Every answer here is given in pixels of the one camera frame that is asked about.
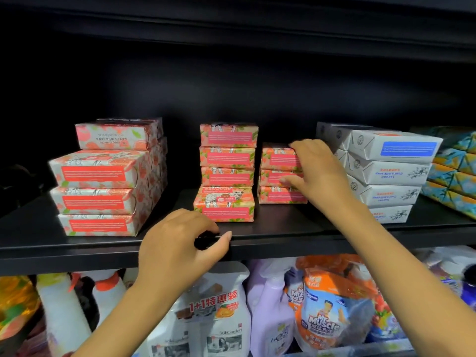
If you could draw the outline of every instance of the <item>shelf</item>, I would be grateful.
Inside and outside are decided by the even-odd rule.
[[[192,209],[196,189],[168,190],[137,238],[67,237],[58,211],[45,195],[0,219],[0,274],[38,274],[136,267],[148,227],[173,209]],[[233,231],[224,260],[353,252],[350,244],[312,205],[256,204],[255,222],[219,223]],[[407,248],[476,243],[476,221],[420,197],[408,221],[386,228]],[[215,241],[202,236],[197,246]]]
[[[14,22],[76,35],[473,63],[470,14],[352,0],[0,0]]]

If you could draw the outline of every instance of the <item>blue label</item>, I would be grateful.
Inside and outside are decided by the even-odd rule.
[[[385,141],[382,156],[432,156],[437,148],[435,141]]]

